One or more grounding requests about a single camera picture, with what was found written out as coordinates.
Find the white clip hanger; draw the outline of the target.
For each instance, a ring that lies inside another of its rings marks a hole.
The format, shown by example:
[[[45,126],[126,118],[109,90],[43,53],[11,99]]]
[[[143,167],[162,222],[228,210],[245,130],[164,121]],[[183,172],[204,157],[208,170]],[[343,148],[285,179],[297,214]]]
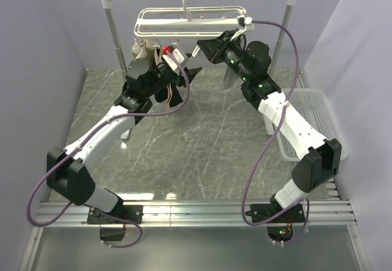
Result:
[[[237,17],[246,16],[242,6],[191,7],[181,0],[178,7],[147,7],[137,16],[134,34],[139,39],[213,39],[226,29],[237,29]]]

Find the black underwear beige waistband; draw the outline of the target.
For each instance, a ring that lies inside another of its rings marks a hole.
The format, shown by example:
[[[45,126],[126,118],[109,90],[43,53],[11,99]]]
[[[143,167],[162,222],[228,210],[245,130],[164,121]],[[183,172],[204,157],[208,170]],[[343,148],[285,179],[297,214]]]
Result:
[[[158,71],[161,72],[166,69],[166,67],[164,66],[165,61],[163,59],[163,55],[166,54],[166,51],[171,52],[172,50],[172,47],[165,46],[162,49],[156,49],[154,51],[154,62]],[[168,84],[167,87],[157,92],[154,97],[158,103],[164,104],[164,108],[166,111],[170,111],[172,108],[178,106],[183,102],[183,99],[179,94],[175,83]]]

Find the khaki underwear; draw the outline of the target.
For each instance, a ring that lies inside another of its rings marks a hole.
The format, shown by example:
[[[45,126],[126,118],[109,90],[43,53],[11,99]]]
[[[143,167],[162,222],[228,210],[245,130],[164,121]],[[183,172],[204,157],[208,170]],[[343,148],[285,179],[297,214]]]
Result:
[[[147,59],[154,63],[154,47],[151,39],[134,39],[131,48],[134,59]]]

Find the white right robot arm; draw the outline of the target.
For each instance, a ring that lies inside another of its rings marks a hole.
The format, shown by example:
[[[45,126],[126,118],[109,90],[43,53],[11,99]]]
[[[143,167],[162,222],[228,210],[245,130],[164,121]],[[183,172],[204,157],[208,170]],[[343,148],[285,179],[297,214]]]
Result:
[[[328,139],[319,133],[289,102],[285,94],[268,74],[271,64],[269,46],[252,41],[242,46],[233,31],[225,31],[215,39],[201,39],[197,46],[212,64],[226,63],[230,71],[242,80],[244,98],[258,112],[269,119],[294,148],[298,164],[292,170],[291,179],[272,195],[266,210],[241,211],[256,226],[273,220],[285,221],[295,207],[307,195],[333,178],[341,160],[342,145],[336,139]]]

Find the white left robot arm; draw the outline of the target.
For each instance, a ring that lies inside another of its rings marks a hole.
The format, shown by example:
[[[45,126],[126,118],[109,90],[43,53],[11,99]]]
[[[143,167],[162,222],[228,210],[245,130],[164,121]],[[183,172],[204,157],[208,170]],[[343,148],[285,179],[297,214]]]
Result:
[[[201,68],[197,67],[178,74],[166,62],[156,65],[147,59],[133,60],[122,93],[106,115],[65,149],[49,151],[47,186],[77,206],[100,210],[109,223],[121,219],[139,223],[139,219],[127,213],[123,199],[96,185],[91,172],[109,147],[146,117],[153,105],[151,97],[163,102],[164,92],[170,87],[173,91],[170,107],[184,103],[176,88],[186,87],[200,71]]]

